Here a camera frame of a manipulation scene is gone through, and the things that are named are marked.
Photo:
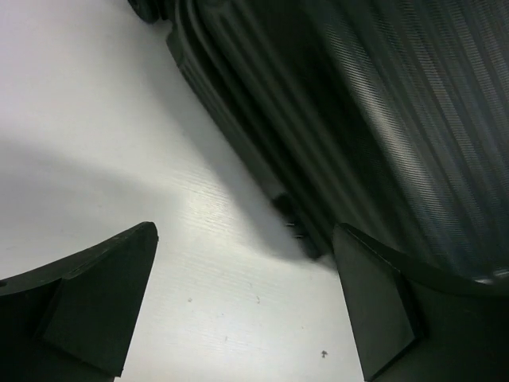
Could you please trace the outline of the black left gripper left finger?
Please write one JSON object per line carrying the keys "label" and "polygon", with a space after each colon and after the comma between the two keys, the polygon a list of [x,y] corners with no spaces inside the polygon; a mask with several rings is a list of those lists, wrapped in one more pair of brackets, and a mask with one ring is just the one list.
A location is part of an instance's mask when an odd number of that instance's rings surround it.
{"label": "black left gripper left finger", "polygon": [[157,250],[142,222],[1,281],[3,381],[113,381],[122,375]]}

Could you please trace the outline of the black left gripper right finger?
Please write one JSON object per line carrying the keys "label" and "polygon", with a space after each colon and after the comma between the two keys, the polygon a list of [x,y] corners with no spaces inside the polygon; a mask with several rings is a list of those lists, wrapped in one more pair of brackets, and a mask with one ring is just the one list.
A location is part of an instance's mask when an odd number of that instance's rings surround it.
{"label": "black left gripper right finger", "polygon": [[366,381],[505,381],[508,281],[480,283],[347,224],[333,235]]}

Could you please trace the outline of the black hard-shell suitcase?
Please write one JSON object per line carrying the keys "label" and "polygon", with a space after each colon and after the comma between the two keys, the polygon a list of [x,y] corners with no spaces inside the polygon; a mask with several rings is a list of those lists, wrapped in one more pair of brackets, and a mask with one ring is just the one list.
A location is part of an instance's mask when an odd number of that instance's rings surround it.
{"label": "black hard-shell suitcase", "polygon": [[505,1],[133,1],[310,257],[508,276]]}

